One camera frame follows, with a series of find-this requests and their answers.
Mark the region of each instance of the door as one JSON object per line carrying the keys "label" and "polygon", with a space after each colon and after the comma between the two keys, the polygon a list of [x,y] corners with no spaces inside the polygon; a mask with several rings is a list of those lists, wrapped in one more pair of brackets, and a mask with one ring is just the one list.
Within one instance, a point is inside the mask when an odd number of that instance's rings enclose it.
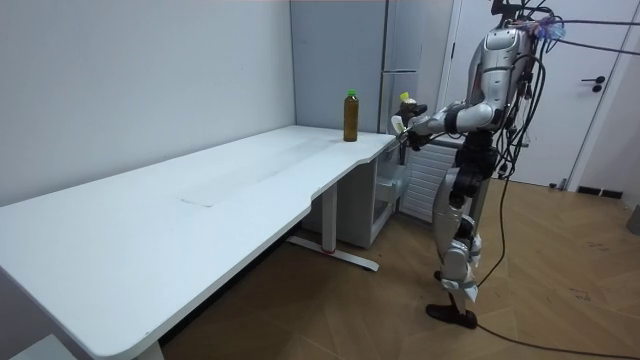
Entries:
{"label": "door", "polygon": [[[540,0],[532,0],[537,5]],[[553,0],[545,2],[565,19],[632,21],[638,0]],[[499,22],[491,2],[462,0],[455,35],[455,52],[442,104],[464,99],[469,63],[486,31]],[[566,40],[620,49],[628,27],[567,24]],[[603,90],[595,81],[610,78],[617,54],[558,44],[543,61],[547,82],[531,123],[512,180],[548,186],[568,179],[600,103]]]}

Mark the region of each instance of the bottle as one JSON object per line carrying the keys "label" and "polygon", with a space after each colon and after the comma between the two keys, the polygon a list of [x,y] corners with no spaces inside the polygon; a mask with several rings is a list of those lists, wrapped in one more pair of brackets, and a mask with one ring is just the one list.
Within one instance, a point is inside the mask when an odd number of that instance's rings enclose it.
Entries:
{"label": "bottle", "polygon": [[355,89],[347,91],[344,99],[344,141],[358,140],[358,108],[360,101],[356,97]]}

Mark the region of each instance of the shelf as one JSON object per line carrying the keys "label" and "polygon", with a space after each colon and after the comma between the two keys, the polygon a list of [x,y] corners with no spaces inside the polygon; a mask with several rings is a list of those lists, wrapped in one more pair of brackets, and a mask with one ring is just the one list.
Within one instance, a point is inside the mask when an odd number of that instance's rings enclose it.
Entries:
{"label": "shelf", "polygon": [[376,177],[376,200],[395,203],[409,185],[409,173],[407,166],[386,164],[380,167]]}

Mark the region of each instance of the white cabinet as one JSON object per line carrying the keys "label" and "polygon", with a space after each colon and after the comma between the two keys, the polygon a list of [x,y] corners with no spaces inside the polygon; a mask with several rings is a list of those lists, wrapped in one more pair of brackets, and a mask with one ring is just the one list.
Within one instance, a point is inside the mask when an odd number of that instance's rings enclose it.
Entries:
{"label": "white cabinet", "polygon": [[421,151],[409,151],[409,185],[400,201],[400,212],[431,223],[438,187],[455,161],[461,140],[436,140]]}

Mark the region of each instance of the cable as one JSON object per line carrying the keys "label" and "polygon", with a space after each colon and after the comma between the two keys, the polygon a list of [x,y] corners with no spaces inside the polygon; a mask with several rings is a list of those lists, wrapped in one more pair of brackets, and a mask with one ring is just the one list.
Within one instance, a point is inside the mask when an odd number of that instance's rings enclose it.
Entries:
{"label": "cable", "polygon": [[486,332],[488,332],[489,334],[499,337],[502,340],[514,343],[514,344],[518,344],[518,345],[522,345],[522,346],[528,346],[534,349],[539,349],[539,350],[546,350],[546,351],[554,351],[554,352],[561,352],[561,353],[565,353],[565,354],[574,354],[574,355],[583,355],[583,356],[597,356],[597,357],[604,357],[604,358],[611,358],[611,359],[628,359],[628,360],[640,360],[640,357],[635,357],[635,356],[624,356],[624,355],[609,355],[609,354],[599,354],[599,353],[590,353],[590,352],[586,352],[586,351],[576,351],[576,350],[566,350],[566,349],[557,349],[557,348],[553,348],[553,347],[549,347],[549,346],[541,346],[541,345],[535,345],[535,344],[529,344],[526,343],[524,341],[520,341],[520,340],[515,340],[515,339],[511,339],[509,337],[506,337],[504,335],[500,335],[497,332],[494,332],[492,330],[487,329],[486,327],[478,324],[478,327]]}
{"label": "cable", "polygon": [[[516,134],[514,134],[513,136],[509,136],[508,134],[507,136],[507,146],[506,149],[503,150],[503,152],[505,154],[501,154],[501,156],[503,156],[506,159],[510,159],[510,163],[511,163],[511,169],[509,171],[509,174],[505,177],[505,184],[504,187],[502,189],[502,196],[500,198],[500,209],[499,209],[499,215],[500,215],[500,234],[501,234],[501,238],[502,238],[502,252],[500,254],[500,259],[498,259],[498,261],[496,262],[496,264],[491,268],[491,270],[489,271],[489,273],[487,273],[487,275],[484,277],[484,279],[482,279],[482,281],[478,284],[478,288],[481,287],[488,279],[489,277],[493,274],[493,272],[498,268],[498,266],[500,266],[500,264],[502,263],[502,261],[504,261],[505,255],[506,255],[506,236],[505,236],[505,230],[504,230],[504,202],[505,202],[505,198],[507,195],[507,189],[509,187],[509,182],[511,180],[511,176],[515,173],[515,165],[518,161],[518,157],[520,155],[520,150],[522,149],[522,142],[524,140],[524,136],[527,132],[527,129],[529,128],[529,126],[531,125],[531,122],[533,120],[533,117],[535,116],[535,113],[538,109],[538,104],[540,103],[540,98],[542,95],[542,91],[544,90],[544,85],[546,82],[546,68],[544,67],[544,64],[542,63],[542,57],[543,54],[545,53],[545,45],[547,45],[548,47],[548,43],[545,41],[542,44],[542,47],[540,48],[540,58],[537,58],[535,56],[531,56],[532,59],[534,59],[534,61],[536,61],[536,63],[538,64],[539,67],[539,71],[538,71],[538,76],[536,77],[536,83],[534,85],[534,92],[533,95],[531,97],[531,103],[529,106],[529,111],[527,113],[527,117],[525,118],[525,123],[522,126],[522,128],[520,128],[520,130],[518,130],[518,132],[516,132]],[[498,138],[498,141],[496,143],[496,146],[499,146],[498,144],[501,142],[501,139],[503,139],[505,131],[502,131],[501,137]],[[511,146],[515,146],[515,151],[513,154],[511,154]],[[486,331],[487,333],[496,336],[502,340],[517,344],[517,345],[522,345],[522,346],[527,346],[530,348],[534,348],[534,349],[539,349],[539,350],[545,350],[545,351],[552,351],[552,352],[559,352],[559,353],[566,353],[566,354],[573,354],[573,355],[582,355],[582,356],[594,356],[594,357],[604,357],[604,358],[611,358],[611,359],[627,359],[627,360],[640,360],[640,357],[634,357],[634,356],[624,356],[624,355],[611,355],[611,354],[600,354],[600,353],[591,353],[591,352],[586,352],[586,351],[576,351],[576,350],[567,350],[567,349],[560,349],[560,348],[554,348],[554,347],[548,347],[548,346],[541,346],[541,345],[536,345],[536,344],[530,344],[524,341],[519,341],[519,340],[515,340],[515,339],[511,339],[507,336],[498,334],[490,329],[487,329],[486,327],[482,326],[481,324],[478,324],[478,327],[481,328],[482,330]]]}
{"label": "cable", "polygon": [[605,48],[605,47],[601,47],[601,46],[581,44],[581,43],[577,43],[577,42],[573,42],[573,41],[568,41],[568,40],[562,40],[562,39],[557,39],[556,41],[557,41],[557,42],[560,42],[560,43],[563,43],[563,44],[567,44],[567,45],[573,45],[573,46],[584,47],[584,48],[587,48],[587,49],[602,50],[602,51],[610,51],[610,52],[615,52],[615,53],[618,53],[618,54],[627,54],[627,55],[636,55],[636,56],[640,56],[640,52],[635,52],[635,51],[617,50],[617,49]]}
{"label": "cable", "polygon": [[562,20],[562,21],[556,21],[555,23],[640,26],[640,23],[637,23],[637,22],[631,22],[631,21],[604,21],[604,20]]}
{"label": "cable", "polygon": [[503,209],[504,209],[504,198],[507,196],[507,188],[508,187],[509,187],[509,178],[507,178],[507,180],[504,183],[504,187],[502,188],[502,197],[500,198],[500,233],[502,234],[502,254],[500,254],[500,259],[491,268],[491,270],[489,271],[487,276],[485,276],[484,279],[482,279],[482,281],[480,282],[480,284],[478,284],[478,288],[480,288],[482,286],[482,284],[484,284],[484,282],[487,281],[487,279],[489,279],[491,274],[493,274],[493,272],[498,268],[498,266],[500,266],[500,263],[502,263],[502,260],[504,260],[505,253],[507,251],[507,244],[506,244],[505,236],[504,236],[504,221],[503,221],[504,211],[503,211]]}

